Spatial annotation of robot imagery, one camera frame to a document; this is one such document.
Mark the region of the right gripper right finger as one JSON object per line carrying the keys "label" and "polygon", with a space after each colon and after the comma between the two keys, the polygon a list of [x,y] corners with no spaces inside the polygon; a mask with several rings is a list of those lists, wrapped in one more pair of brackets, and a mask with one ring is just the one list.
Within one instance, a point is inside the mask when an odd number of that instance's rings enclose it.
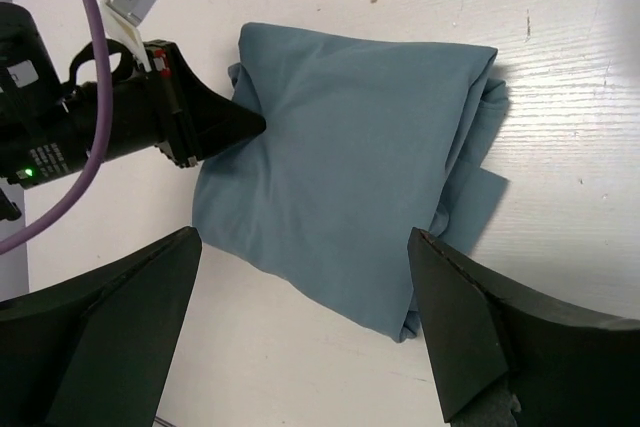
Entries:
{"label": "right gripper right finger", "polygon": [[451,426],[636,426],[639,323],[558,300],[415,228],[411,275]]}

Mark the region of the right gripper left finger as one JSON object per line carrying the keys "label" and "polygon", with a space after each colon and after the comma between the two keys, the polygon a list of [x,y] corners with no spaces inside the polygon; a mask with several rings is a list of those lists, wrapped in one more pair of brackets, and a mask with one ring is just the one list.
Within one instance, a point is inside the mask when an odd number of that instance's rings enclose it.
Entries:
{"label": "right gripper left finger", "polygon": [[2,425],[153,425],[201,252],[184,227],[2,302]]}

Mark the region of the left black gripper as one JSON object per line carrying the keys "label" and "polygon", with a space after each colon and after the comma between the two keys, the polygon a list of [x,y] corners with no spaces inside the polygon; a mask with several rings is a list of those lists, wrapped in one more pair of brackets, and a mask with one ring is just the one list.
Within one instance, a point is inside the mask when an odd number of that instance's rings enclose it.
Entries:
{"label": "left black gripper", "polygon": [[[120,61],[111,74],[113,112],[107,161],[157,146],[176,166],[188,168],[249,141],[266,120],[210,90],[174,42],[149,43],[151,72],[128,49],[110,40]],[[86,45],[62,83],[42,46],[18,44],[14,64],[1,67],[1,177],[25,189],[81,171],[98,120],[98,86],[78,84],[77,73],[94,57]]]}

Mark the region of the grey-blue t shirt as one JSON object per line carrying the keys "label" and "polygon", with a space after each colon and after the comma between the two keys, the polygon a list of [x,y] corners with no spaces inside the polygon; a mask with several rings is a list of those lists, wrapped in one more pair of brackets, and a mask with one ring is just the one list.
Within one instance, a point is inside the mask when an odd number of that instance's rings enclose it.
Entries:
{"label": "grey-blue t shirt", "polygon": [[497,49],[264,23],[238,47],[233,99],[267,126],[203,164],[203,241],[395,342],[416,336],[411,230],[469,252],[507,186],[482,166],[509,108]]}

